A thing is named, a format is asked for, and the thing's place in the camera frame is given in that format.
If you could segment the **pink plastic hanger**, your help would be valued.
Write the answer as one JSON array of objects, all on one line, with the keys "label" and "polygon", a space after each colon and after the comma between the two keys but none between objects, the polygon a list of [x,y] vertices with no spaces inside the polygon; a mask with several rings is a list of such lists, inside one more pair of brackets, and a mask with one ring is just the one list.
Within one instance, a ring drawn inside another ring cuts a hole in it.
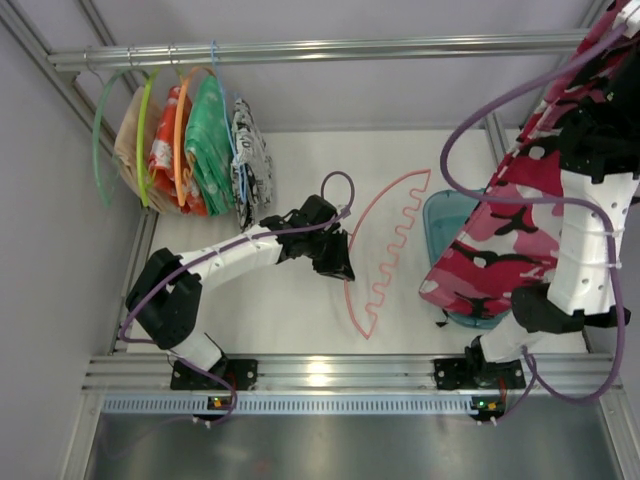
[{"label": "pink plastic hanger", "polygon": [[368,302],[365,304],[364,311],[367,314],[367,317],[371,319],[370,326],[368,329],[365,329],[361,323],[359,322],[356,312],[354,310],[354,306],[352,303],[351,291],[349,287],[349,282],[343,282],[343,292],[344,292],[344,300],[346,305],[347,314],[352,325],[355,327],[356,331],[365,339],[370,340],[373,336],[376,326],[378,323],[379,315],[378,310],[382,308],[386,301],[386,290],[391,285],[393,281],[394,271],[397,268],[400,261],[400,252],[405,248],[408,242],[408,235],[413,229],[416,221],[417,214],[420,211],[421,206],[423,205],[424,198],[422,194],[425,194],[429,188],[429,183],[431,179],[432,170],[431,169],[419,169],[410,171],[395,180],[391,183],[387,184],[382,190],[380,190],[373,199],[368,203],[368,205],[364,208],[361,213],[353,231],[350,233],[348,240],[348,249],[352,250],[355,241],[357,239],[357,235],[363,226],[365,220],[368,215],[371,213],[373,208],[382,200],[382,198],[388,194],[392,189],[399,186],[404,181],[414,178],[414,177],[423,177],[424,184],[420,188],[411,188],[409,190],[409,198],[414,201],[413,204],[405,205],[402,210],[402,216],[405,221],[400,223],[394,227],[394,234],[397,238],[396,241],[390,242],[386,245],[385,250],[386,253],[390,256],[389,261],[381,262],[378,265],[378,272],[382,275],[382,280],[378,282],[374,282],[370,290],[376,296],[376,300],[374,302]]}]

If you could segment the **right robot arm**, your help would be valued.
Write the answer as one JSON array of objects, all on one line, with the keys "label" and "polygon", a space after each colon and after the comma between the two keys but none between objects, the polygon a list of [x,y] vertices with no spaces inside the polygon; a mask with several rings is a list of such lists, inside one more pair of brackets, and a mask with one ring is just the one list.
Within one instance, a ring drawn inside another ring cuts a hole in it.
[{"label": "right robot arm", "polygon": [[619,26],[569,64],[577,86],[601,73],[608,80],[600,97],[572,100],[555,134],[537,139],[559,159],[561,195],[529,198],[500,182],[451,243],[464,270],[510,303],[506,317],[465,351],[480,385],[527,361],[527,348],[544,336],[625,329],[618,260],[639,183],[635,38],[634,29]]}]

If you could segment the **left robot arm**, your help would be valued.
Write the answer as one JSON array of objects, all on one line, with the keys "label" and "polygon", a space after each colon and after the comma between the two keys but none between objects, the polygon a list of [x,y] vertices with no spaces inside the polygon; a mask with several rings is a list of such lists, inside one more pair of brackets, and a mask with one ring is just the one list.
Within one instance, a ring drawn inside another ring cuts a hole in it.
[{"label": "left robot arm", "polygon": [[348,234],[337,209],[319,195],[285,216],[269,216],[223,243],[187,253],[152,254],[125,300],[152,344],[203,377],[223,377],[227,358],[197,326],[203,294],[259,268],[306,257],[326,277],[355,279]]}]

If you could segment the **pink camouflage trousers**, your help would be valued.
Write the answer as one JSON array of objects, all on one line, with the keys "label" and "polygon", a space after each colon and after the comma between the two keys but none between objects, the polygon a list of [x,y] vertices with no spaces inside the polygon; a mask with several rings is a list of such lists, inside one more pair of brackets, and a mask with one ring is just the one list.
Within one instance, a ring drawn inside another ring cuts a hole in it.
[{"label": "pink camouflage trousers", "polygon": [[552,333],[630,317],[610,273],[639,182],[638,3],[612,2],[572,60],[421,285],[450,315]]}]

